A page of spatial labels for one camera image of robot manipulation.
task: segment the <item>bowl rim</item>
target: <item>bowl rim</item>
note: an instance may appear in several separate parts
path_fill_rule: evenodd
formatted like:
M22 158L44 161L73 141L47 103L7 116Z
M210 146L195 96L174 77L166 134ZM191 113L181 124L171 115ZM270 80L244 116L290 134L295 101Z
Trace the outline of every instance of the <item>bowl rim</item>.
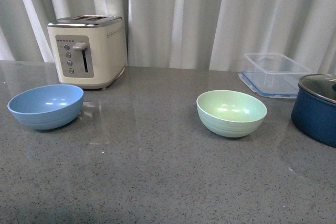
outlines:
M239 94L245 95L245 96L247 96L247 97L250 97L250 98L252 98L253 100L258 101L258 102L265 108L265 113L264 113L264 115L261 116L259 119L256 119L256 120L251 120L251 121L245 121L245 122L242 122L242 121L233 121L233 120L227 120L227 119L218 118L218 117L216 117L216 116L214 116L214 115L209 114L208 112L206 112L205 110L203 110L203 109L201 108L201 106L200 106L199 103L198 103L198 100L199 100L199 98L200 98L201 96L203 96L203 95L205 95L205 94L207 94L207 93L223 92L223 91L228 92L228 93L239 93ZM197 97L197 99L196 99L196 104L197 104L197 108L199 108L200 110L202 110L205 114L207 114L207 115L209 115L209 116L211 116L211 117L213 117L213 118L215 118L215 119L224 121L224 122L234 122L234 123L244 123L244 124L245 124L245 123L253 123L253 122L257 122L257 121L259 121L259 120L262 120L262 119L267 115L267 107L266 107L265 104L264 104L263 102L261 102L258 98L253 97L252 95L249 95L249 94L246 94L246 93L243 93L243 92L239 92L239 91L234 91L234 90L219 89L219 90L209 90L209 91L206 91L206 92L200 94L200 95Z
M54 86L68 86L68 87L71 87L71 88L74 88L74 89L77 89L79 92L80 92L80 96L79 98L74 101L73 103L70 103L68 104L67 106L63 107L63 108L59 108L59 109L56 109L56 110L51 110L51 111L44 111L44 112L34 112L34 113L27 113L27 112L18 112L18 111L15 111L11 108L11 102L16 99L18 96L20 95L23 95L24 93L27 93L27 92L31 92L33 90L36 90L36 89L43 89L43 88L46 88L46 87L54 87ZM46 113L51 113L51 112L55 112L55 111L59 111L61 109L64 109L64 108L67 108L73 104L75 104L76 102L80 101L82 98L83 98L83 95L84 95L84 90L78 86L75 86L75 85L71 85L71 84L51 84L51 85L44 85L44 86L40 86L40 87L36 87L36 88L32 88L32 89L28 89L26 91L23 91L19 94L17 94L16 96L14 96L13 98L11 98L9 100L9 102L7 103L7 108L9 109L9 111L11 111L12 113L15 113L15 114L19 114L19 115L41 115L41 114L46 114Z

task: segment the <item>curtain fold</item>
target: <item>curtain fold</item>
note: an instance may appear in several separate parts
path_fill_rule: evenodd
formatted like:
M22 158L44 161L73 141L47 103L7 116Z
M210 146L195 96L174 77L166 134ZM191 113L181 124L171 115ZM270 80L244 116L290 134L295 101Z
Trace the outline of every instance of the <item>curtain fold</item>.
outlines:
M278 52L336 74L336 0L0 0L0 59L53 61L48 21L94 14L123 17L130 66L241 71Z

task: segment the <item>toaster lever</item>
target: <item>toaster lever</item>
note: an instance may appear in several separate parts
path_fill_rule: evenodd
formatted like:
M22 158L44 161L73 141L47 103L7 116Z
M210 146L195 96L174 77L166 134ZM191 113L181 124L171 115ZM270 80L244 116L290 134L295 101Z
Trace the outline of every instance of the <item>toaster lever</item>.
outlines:
M74 50L79 50L79 51L83 51L87 48L88 46L86 45L85 42L77 42L76 44L74 44L74 46L72 47Z

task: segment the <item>blue bowl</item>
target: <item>blue bowl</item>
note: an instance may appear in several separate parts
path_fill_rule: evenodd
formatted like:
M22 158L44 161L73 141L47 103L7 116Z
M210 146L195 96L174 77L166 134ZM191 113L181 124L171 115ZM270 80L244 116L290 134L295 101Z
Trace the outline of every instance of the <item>blue bowl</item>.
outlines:
M23 125L50 130L74 120L83 106L83 89L67 84L27 90L8 102L8 109Z

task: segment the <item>toaster control panel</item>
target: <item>toaster control panel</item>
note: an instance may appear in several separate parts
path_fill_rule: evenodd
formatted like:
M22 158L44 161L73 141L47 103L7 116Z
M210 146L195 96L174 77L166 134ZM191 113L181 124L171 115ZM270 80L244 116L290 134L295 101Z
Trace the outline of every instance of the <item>toaster control panel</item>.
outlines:
M65 77L92 78L89 38L85 35L56 35L58 54Z

